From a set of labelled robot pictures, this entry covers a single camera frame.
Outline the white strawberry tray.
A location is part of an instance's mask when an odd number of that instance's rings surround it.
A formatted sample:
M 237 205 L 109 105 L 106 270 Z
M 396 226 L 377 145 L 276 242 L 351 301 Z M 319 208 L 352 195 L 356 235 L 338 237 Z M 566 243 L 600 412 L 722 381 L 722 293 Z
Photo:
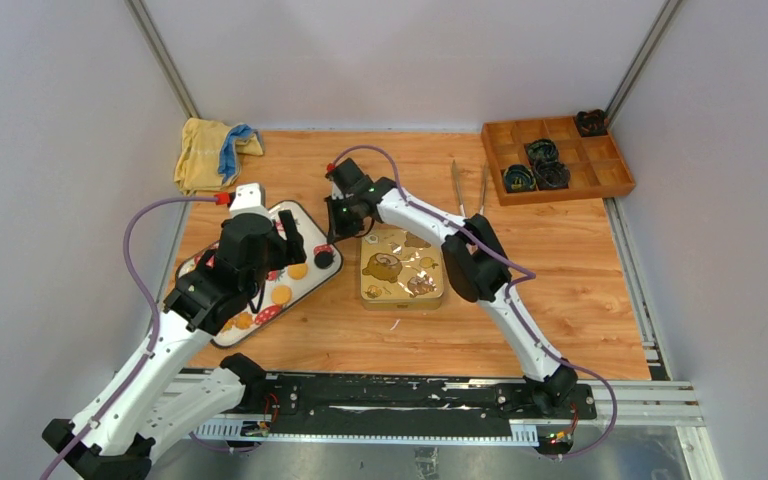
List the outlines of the white strawberry tray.
M 244 309 L 232 317 L 211 340 L 211 343 L 219 348 L 230 348 L 253 336 L 329 282 L 342 269 L 342 253 L 336 246 L 327 242 L 325 232 L 300 203 L 285 200 L 269 209 L 277 229 L 282 231 L 283 227 L 278 218 L 280 210 L 290 210 L 295 217 L 298 230 L 304 238 L 307 260 L 304 264 L 270 272 L 266 277 L 265 297 L 259 311 L 254 313 Z M 334 264 L 326 270 L 318 269 L 314 264 L 314 255 L 323 250 L 334 253 Z

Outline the metal tongs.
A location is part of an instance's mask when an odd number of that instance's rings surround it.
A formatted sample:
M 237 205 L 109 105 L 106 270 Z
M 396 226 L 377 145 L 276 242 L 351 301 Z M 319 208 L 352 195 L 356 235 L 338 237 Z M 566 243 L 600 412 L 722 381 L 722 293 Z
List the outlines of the metal tongs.
M 457 160 L 450 163 L 457 212 L 466 216 L 468 213 L 484 215 L 487 208 L 489 169 L 486 163 L 476 171 L 468 171 Z

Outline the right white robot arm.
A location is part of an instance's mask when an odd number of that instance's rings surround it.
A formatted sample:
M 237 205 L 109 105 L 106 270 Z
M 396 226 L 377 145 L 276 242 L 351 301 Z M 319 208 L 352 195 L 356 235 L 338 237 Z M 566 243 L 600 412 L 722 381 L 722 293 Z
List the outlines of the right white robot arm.
M 517 270 L 488 219 L 447 213 L 408 193 L 398 181 L 373 180 L 350 158 L 331 163 L 326 178 L 330 242 L 355 236 L 362 224 L 398 227 L 439 249 L 451 288 L 478 305 L 502 332 L 531 385 L 531 403 L 544 417 L 556 417 L 571 403 L 578 375 L 542 333 L 516 291 Z

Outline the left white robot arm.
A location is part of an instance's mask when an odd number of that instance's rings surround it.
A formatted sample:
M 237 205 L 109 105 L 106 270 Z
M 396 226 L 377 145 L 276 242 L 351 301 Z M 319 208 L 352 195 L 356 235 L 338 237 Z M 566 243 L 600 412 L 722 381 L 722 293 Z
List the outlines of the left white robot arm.
M 290 211 L 276 220 L 264 210 L 227 220 L 217 248 L 153 309 L 148 336 L 114 380 L 72 419 L 45 428 L 56 459 L 83 479 L 144 479 L 167 450 L 215 415 L 235 407 L 258 411 L 266 373 L 242 354 L 225 358 L 173 400 L 157 401 L 190 358 L 264 292 L 270 272 L 305 259 Z

